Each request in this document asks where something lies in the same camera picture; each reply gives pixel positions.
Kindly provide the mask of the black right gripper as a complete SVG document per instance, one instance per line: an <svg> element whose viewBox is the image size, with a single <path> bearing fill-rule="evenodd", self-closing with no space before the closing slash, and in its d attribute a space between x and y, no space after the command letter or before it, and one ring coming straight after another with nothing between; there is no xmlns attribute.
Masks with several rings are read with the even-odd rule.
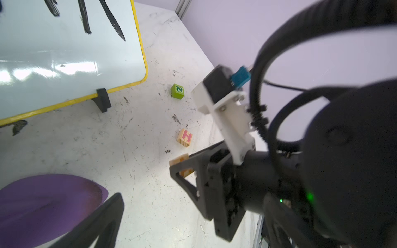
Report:
<svg viewBox="0 0 397 248"><path fill-rule="evenodd" d="M272 248L310 247L309 227L292 209L266 194L268 153L249 151L234 165L225 142L200 153L172 159L171 178L188 194L201 215L213 220L215 233L232 241L247 211L263 214Z"/></svg>

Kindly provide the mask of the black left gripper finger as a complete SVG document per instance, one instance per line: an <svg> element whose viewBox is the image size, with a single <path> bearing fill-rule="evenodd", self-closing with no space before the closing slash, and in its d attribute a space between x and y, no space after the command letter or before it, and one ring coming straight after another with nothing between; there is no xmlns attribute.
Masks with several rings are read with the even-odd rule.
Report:
<svg viewBox="0 0 397 248"><path fill-rule="evenodd" d="M72 231L64 235L53 248L113 248L116 245L125 204L120 193L115 193Z"/></svg>

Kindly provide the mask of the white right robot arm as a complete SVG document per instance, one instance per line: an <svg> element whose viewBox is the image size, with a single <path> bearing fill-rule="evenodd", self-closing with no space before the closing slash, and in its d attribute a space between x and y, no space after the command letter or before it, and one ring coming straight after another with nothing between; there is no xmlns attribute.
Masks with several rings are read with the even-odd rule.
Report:
<svg viewBox="0 0 397 248"><path fill-rule="evenodd" d="M303 90L263 117L270 65L325 35L397 22L396 1L319 1L278 28L247 77L217 66L192 91L223 141L170 161L170 176L218 237L232 241L247 211L271 248L397 245L397 81Z"/></svg>

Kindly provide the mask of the wooden letter H block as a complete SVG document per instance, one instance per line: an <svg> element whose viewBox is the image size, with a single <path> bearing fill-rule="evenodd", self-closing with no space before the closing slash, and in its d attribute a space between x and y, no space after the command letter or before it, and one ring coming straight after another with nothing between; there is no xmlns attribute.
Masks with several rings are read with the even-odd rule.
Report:
<svg viewBox="0 0 397 248"><path fill-rule="evenodd" d="M183 145L184 147L189 147L191 145L192 140L193 140L193 134L186 129L182 129L179 132L178 137L176 139L176 141L181 145Z"/></svg>

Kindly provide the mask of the green letter N block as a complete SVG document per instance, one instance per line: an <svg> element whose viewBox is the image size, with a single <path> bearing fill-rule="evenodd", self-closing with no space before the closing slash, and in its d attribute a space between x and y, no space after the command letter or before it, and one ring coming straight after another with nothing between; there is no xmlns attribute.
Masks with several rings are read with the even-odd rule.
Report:
<svg viewBox="0 0 397 248"><path fill-rule="evenodd" d="M176 99L183 99L185 96L184 87L181 85L173 84L171 87L171 96Z"/></svg>

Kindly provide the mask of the yellow framed whiteboard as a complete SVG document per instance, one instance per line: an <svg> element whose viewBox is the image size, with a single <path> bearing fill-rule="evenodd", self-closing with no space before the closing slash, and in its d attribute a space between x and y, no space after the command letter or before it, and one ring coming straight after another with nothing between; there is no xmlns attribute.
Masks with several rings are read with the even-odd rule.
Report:
<svg viewBox="0 0 397 248"><path fill-rule="evenodd" d="M1 125L142 84L133 1L1 1Z"/></svg>

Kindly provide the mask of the pink handled purple shovel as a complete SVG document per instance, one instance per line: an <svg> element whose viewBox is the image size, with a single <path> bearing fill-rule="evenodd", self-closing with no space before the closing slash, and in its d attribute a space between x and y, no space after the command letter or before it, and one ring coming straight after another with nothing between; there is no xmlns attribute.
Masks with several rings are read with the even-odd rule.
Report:
<svg viewBox="0 0 397 248"><path fill-rule="evenodd" d="M48 174L1 189L1 247L35 248L75 228L105 202L103 186L83 177Z"/></svg>

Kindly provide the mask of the aluminium cage frame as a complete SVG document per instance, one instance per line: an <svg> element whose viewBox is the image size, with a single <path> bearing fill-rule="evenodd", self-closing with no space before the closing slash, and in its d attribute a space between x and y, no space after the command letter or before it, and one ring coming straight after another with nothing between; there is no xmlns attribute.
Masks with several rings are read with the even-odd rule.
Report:
<svg viewBox="0 0 397 248"><path fill-rule="evenodd" d="M177 16L182 20L185 13L187 12L192 0L180 0L176 9L175 13Z"/></svg>

